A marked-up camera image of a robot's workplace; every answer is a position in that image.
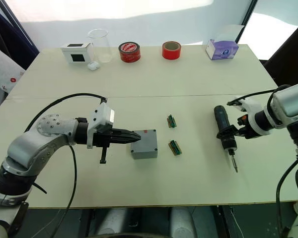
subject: glass beaker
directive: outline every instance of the glass beaker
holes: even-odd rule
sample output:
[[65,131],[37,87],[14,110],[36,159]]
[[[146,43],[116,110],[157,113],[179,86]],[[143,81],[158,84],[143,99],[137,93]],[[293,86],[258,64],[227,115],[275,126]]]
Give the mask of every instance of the glass beaker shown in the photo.
[[94,46],[98,60],[103,63],[110,62],[112,59],[107,34],[108,31],[105,29],[94,29],[87,34]]

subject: black cable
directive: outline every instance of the black cable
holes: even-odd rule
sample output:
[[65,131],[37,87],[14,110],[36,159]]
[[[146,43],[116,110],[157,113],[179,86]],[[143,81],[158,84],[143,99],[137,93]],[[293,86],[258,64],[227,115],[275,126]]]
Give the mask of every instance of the black cable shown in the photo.
[[234,105],[235,102],[237,102],[237,101],[239,101],[239,100],[241,100],[241,99],[245,99],[245,98],[248,98],[248,97],[251,97],[251,96],[260,95],[260,94],[265,94],[265,93],[272,93],[272,92],[274,92],[274,91],[275,91],[275,89],[271,89],[271,90],[261,91],[261,92],[257,92],[257,93],[247,94],[247,95],[245,95],[245,96],[243,96],[243,97],[236,98],[236,99],[234,99],[234,100],[228,102],[227,105],[228,105],[228,106],[232,106],[232,105]]
[[58,229],[59,229],[59,227],[60,227],[60,225],[61,225],[61,223],[62,223],[62,221],[64,220],[65,215],[66,215],[67,212],[69,211],[69,208],[70,208],[70,206],[71,206],[71,204],[72,204],[72,201],[73,201],[73,198],[74,198],[74,195],[75,195],[75,191],[76,191],[76,181],[77,181],[76,156],[75,156],[75,151],[74,151],[73,147],[72,147],[71,145],[70,145],[69,147],[70,147],[70,149],[71,149],[71,151],[72,151],[72,154],[73,154],[73,160],[74,160],[74,187],[73,187],[73,192],[72,192],[72,195],[71,195],[69,204],[68,204],[68,206],[67,206],[65,212],[63,213],[63,215],[62,215],[62,217],[61,217],[59,223],[58,223],[57,226],[54,228],[54,230],[53,230],[53,232],[52,232],[52,234],[51,234],[51,236],[50,236],[51,238],[53,238],[53,237],[55,236],[56,232],[58,231]]
[[283,84],[281,86],[279,86],[278,88],[276,88],[273,93],[270,95],[268,101],[267,101],[267,111],[268,111],[268,114],[271,116],[271,118],[274,120],[274,122],[277,124],[277,125],[280,125],[282,124],[282,122],[280,120],[277,119],[277,117],[275,116],[273,110],[272,110],[272,107],[270,106],[272,100],[273,100],[273,96],[274,96],[274,93],[278,92],[278,91],[281,91],[281,90],[284,90],[285,88],[289,88],[290,85],[288,84]]
[[287,175],[290,173],[291,170],[298,164],[298,160],[293,162],[292,165],[286,170],[286,172],[283,174],[281,179],[279,180],[279,183],[276,188],[276,206],[277,206],[277,227],[278,227],[278,233],[279,236],[281,237],[282,232],[283,232],[283,221],[282,221],[282,210],[280,207],[280,189],[282,187],[283,182],[285,181],[285,178]]
[[95,98],[100,98],[102,102],[107,102],[107,99],[105,97],[96,95],[96,94],[92,94],[92,93],[75,93],[75,94],[70,94],[67,95],[65,97],[62,97],[60,99],[55,100],[54,102],[52,102],[51,104],[47,105],[42,111],[40,111],[30,122],[30,124],[27,126],[27,128],[25,129],[24,132],[27,132],[32,125],[35,123],[35,121],[45,112],[47,111],[49,108],[51,108],[52,106],[60,103],[61,101],[68,99],[68,98],[72,98],[72,97],[77,97],[77,96],[91,96],[91,97],[95,97]]

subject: red and white tape roll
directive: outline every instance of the red and white tape roll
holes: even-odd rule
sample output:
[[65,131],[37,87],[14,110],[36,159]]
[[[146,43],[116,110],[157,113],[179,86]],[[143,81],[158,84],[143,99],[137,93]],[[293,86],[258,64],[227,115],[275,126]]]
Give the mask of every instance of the red and white tape roll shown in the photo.
[[123,62],[132,63],[140,59],[140,46],[135,42],[124,42],[118,50]]
[[167,41],[162,45],[162,56],[168,60],[180,57],[181,45],[175,41]]

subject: floor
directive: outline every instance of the floor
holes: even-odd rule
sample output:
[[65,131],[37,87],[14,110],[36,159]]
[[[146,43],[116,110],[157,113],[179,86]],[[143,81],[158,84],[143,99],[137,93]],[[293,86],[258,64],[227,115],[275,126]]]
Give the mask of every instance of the floor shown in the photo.
[[[276,238],[276,206],[275,204],[236,205],[232,206],[237,222],[239,223],[245,238]],[[216,225],[210,206],[188,207],[192,214],[198,238],[217,238]],[[30,209],[26,215],[24,224],[15,236],[16,238],[32,238],[42,227],[49,223],[55,215],[57,218],[45,229],[37,234],[36,238],[49,238],[63,210],[57,215],[58,209]],[[70,210],[60,226],[55,238],[76,238],[80,225],[82,210]],[[291,226],[296,214],[291,203],[282,203],[283,222],[285,226]],[[106,213],[106,209],[96,211],[96,216],[91,221],[90,233],[93,235],[97,229],[99,220]],[[143,217],[146,223],[141,225],[142,232],[168,235],[168,208],[145,208]]]

